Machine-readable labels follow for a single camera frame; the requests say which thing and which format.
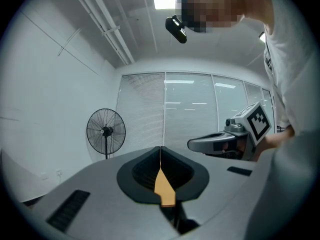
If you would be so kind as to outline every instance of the neck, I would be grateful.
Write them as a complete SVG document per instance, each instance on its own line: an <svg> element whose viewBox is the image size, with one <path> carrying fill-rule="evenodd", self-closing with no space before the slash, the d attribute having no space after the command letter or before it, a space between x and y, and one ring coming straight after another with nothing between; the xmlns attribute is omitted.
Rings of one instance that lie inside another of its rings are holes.
<svg viewBox="0 0 320 240"><path fill-rule="evenodd" d="M272 0L243 0L244 16L263 22L268 28L273 28Z"/></svg>

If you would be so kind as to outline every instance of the yellow surface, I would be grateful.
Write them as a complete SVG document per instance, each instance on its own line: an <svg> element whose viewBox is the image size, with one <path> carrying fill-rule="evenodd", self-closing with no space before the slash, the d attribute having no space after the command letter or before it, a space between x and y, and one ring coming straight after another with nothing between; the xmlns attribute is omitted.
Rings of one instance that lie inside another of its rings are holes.
<svg viewBox="0 0 320 240"><path fill-rule="evenodd" d="M154 192L161 197L162 206L174 206L176 204L176 193L161 168L155 180Z"/></svg>

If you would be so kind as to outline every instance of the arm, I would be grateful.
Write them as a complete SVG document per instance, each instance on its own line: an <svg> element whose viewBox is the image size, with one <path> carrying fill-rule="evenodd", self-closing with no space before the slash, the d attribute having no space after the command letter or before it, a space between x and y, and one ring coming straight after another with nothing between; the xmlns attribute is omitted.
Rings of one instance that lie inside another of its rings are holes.
<svg viewBox="0 0 320 240"><path fill-rule="evenodd" d="M254 161L258 161L261 153L268 149L278 148L282 142L295 136L295 130L292 126L288 126L284 132L275 133L265 136L261 142L256 146L256 152L254 154Z"/></svg>

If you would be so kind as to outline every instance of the fluorescent light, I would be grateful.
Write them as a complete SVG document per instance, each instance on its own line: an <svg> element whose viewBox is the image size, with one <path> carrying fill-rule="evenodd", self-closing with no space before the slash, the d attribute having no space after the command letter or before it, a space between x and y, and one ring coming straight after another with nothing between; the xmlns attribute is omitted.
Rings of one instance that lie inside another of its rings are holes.
<svg viewBox="0 0 320 240"><path fill-rule="evenodd" d="M235 88L234 85L229 85L229 84L224 84L224 83L219 83L219 82L217 82L217 83L215 84L215 86L227 87L227 88L232 88L232 89Z"/></svg>
<svg viewBox="0 0 320 240"><path fill-rule="evenodd" d="M266 33L262 32L261 35L259 35L259 38L261 41L263 41L265 43L266 42Z"/></svg>
<svg viewBox="0 0 320 240"><path fill-rule="evenodd" d="M194 82L188 80L164 80L165 84L193 84Z"/></svg>
<svg viewBox="0 0 320 240"><path fill-rule="evenodd" d="M156 10L175 9L176 0L154 0L154 7Z"/></svg>

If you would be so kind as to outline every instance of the fan pole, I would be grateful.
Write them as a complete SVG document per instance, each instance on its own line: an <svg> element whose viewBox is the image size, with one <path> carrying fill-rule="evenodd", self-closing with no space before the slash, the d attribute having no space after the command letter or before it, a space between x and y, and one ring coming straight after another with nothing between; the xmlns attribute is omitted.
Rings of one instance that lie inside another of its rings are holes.
<svg viewBox="0 0 320 240"><path fill-rule="evenodd" d="M104 137L104 144L105 144L105 159L108 159L108 142L107 142L107 137Z"/></svg>

